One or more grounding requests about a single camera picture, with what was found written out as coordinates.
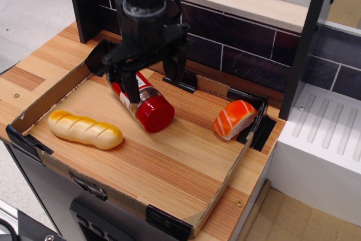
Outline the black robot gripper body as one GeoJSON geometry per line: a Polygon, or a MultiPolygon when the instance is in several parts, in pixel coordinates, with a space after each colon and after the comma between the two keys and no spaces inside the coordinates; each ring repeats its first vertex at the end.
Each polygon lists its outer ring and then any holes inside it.
{"type": "Polygon", "coordinates": [[[155,0],[148,7],[141,0],[115,4],[122,40],[103,59],[110,82],[118,83],[120,70],[139,71],[162,62],[163,46],[188,42],[190,26],[179,23],[180,13],[167,16],[166,0],[155,0]]]}

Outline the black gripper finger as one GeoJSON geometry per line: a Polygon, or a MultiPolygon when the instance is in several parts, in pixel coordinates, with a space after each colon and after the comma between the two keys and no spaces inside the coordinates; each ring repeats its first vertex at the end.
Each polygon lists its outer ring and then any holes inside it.
{"type": "Polygon", "coordinates": [[[125,94],[127,94],[130,103],[139,103],[139,85],[136,71],[119,71],[118,84],[125,94]]]}
{"type": "Polygon", "coordinates": [[[178,84],[182,81],[187,62],[188,42],[171,43],[160,48],[165,76],[178,84]]]}

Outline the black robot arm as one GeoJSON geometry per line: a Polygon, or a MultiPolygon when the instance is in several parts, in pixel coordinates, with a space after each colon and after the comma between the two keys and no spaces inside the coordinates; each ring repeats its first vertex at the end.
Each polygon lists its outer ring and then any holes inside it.
{"type": "MultiPolygon", "coordinates": [[[[180,0],[174,0],[178,7],[180,0]]],[[[181,13],[169,18],[166,0],[115,0],[120,43],[103,58],[111,83],[119,84],[132,103],[139,103],[136,72],[158,62],[166,77],[178,84],[187,61],[190,25],[178,23],[181,13]]]]}

